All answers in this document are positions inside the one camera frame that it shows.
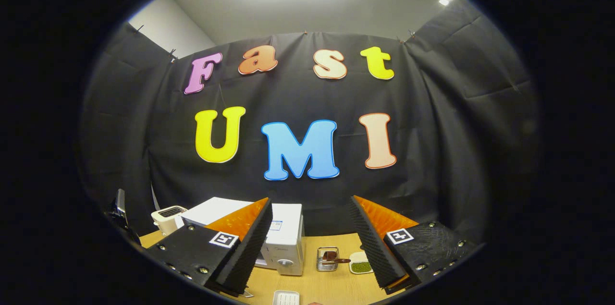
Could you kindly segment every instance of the microwave label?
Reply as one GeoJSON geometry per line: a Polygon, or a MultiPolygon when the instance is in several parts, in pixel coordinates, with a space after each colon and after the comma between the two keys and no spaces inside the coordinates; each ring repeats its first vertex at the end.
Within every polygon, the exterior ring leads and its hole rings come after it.
{"type": "Polygon", "coordinates": [[[271,221],[270,231],[279,231],[281,228],[282,228],[281,220],[272,220],[271,221]]]}

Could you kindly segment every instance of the black curtain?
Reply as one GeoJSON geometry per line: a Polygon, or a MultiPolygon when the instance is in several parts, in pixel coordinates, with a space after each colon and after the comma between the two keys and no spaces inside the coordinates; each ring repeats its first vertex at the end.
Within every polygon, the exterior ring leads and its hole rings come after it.
{"type": "Polygon", "coordinates": [[[117,187],[125,189],[130,224],[140,235],[156,228],[149,217],[151,181],[161,207],[190,208],[212,196],[302,203],[307,235],[352,232],[344,205],[356,194],[419,222],[441,220],[479,242],[522,203],[540,159],[530,77],[505,37],[467,1],[452,1],[405,43],[301,32],[220,45],[171,63],[147,38],[130,28],[121,32],[89,87],[83,146],[89,169],[97,170],[89,172],[92,194],[106,203],[117,187]],[[278,65],[240,75],[243,53],[260,45],[275,47],[278,65]],[[359,53],[373,46],[391,55],[386,67],[395,71],[393,79],[369,73],[359,53]],[[348,75],[318,78],[312,55],[319,49],[340,51],[348,75]],[[185,95],[192,61],[217,52],[222,62],[204,90],[185,95]],[[218,111],[212,143],[220,147],[226,129],[221,113],[231,106],[246,108],[237,154],[226,163],[201,160],[194,115],[218,111]],[[387,130],[397,163],[371,170],[364,165],[369,150],[358,119],[376,112],[391,116],[387,130]],[[261,126],[285,122],[302,141],[320,119],[337,123],[333,149],[340,175],[264,179],[268,144],[261,126]]]}

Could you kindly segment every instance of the white microwave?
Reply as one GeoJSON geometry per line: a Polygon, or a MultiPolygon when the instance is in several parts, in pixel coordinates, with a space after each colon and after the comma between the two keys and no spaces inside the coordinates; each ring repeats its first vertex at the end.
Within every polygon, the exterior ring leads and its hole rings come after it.
{"type": "MultiPolygon", "coordinates": [[[[206,226],[233,211],[252,202],[213,197],[205,202],[180,213],[176,219],[177,227],[183,225],[180,217],[188,222],[206,226]]],[[[305,229],[301,204],[271,204],[273,219],[256,266],[273,268],[281,275],[301,276],[305,261],[305,229]]]]}

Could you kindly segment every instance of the white tray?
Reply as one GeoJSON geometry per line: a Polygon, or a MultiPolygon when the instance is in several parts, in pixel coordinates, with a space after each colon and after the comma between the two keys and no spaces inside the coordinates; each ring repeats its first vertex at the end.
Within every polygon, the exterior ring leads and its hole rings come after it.
{"type": "Polygon", "coordinates": [[[352,271],[352,264],[354,263],[362,263],[362,262],[368,262],[369,260],[367,260],[367,255],[365,254],[365,252],[360,251],[360,252],[355,252],[353,254],[350,255],[350,263],[348,263],[348,268],[350,268],[350,272],[352,272],[352,274],[369,274],[371,272],[374,272],[374,269],[372,268],[370,271],[364,271],[364,272],[354,272],[352,271]]]}
{"type": "Polygon", "coordinates": [[[273,305],[299,305],[299,293],[277,290],[273,292],[273,305]]]}

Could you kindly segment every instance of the yellow letter u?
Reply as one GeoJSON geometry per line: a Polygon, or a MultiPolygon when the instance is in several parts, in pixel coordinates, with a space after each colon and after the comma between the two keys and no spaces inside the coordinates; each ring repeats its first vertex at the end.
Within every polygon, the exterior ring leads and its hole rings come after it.
{"type": "Polygon", "coordinates": [[[194,120],[196,120],[194,145],[198,156],[213,163],[231,160],[237,154],[239,147],[239,118],[245,113],[246,109],[243,107],[229,107],[222,111],[222,115],[226,117],[226,141],[220,148],[211,146],[211,126],[218,112],[203,110],[194,115],[194,120]]]}

